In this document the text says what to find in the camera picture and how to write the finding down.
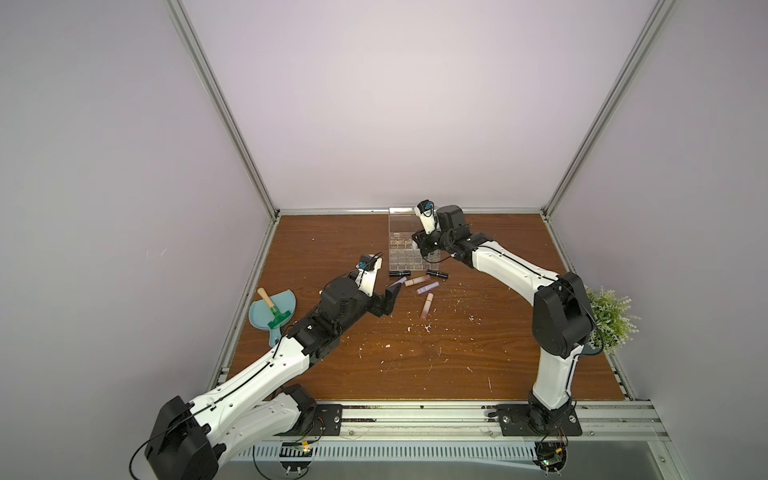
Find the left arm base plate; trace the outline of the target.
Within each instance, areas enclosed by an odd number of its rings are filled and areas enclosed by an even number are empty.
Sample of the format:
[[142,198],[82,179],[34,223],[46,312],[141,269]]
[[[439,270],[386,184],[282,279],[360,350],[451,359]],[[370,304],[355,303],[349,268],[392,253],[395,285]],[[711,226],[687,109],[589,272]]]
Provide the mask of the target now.
[[336,437],[340,435],[343,406],[341,404],[318,404],[302,412],[297,423],[280,437]]

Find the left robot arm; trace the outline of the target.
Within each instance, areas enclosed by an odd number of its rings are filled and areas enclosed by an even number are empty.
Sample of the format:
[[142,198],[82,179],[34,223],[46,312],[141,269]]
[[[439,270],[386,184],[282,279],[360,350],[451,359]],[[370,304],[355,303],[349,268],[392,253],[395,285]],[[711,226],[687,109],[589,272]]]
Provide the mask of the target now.
[[190,401],[179,396],[167,401],[137,450],[155,477],[212,479],[264,439],[310,432],[316,402],[291,381],[326,358],[365,315],[392,313],[402,284],[376,293],[375,282],[373,271],[330,281],[319,302],[258,360]]

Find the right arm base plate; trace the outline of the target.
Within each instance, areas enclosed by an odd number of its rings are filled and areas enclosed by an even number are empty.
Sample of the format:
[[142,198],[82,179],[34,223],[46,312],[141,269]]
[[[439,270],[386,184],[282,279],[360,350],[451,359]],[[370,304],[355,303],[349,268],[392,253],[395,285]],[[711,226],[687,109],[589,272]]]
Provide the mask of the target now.
[[538,404],[499,404],[487,417],[499,424],[503,436],[581,436],[583,430],[575,406],[573,401],[554,410]]

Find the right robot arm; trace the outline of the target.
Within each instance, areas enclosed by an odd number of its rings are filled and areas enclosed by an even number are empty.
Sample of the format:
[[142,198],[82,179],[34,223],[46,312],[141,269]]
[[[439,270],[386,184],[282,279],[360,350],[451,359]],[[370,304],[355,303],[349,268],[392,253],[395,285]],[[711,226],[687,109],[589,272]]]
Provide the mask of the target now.
[[422,229],[412,235],[421,255],[444,251],[514,290],[533,307],[532,334],[540,347],[536,380],[528,400],[529,428],[546,433],[570,415],[572,382],[595,319],[582,279],[559,275],[528,262],[491,237],[473,233],[456,205],[414,207]]

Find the pink lip gloss tube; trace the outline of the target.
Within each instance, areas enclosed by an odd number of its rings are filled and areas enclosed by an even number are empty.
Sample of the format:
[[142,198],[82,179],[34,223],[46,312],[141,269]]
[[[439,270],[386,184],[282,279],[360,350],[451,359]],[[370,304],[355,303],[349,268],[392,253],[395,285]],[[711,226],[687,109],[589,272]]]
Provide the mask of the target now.
[[434,298],[434,295],[432,293],[427,294],[427,297],[425,299],[425,302],[422,308],[421,316],[420,316],[421,319],[426,319],[428,317],[428,314],[431,309],[431,305],[433,303],[433,298]]

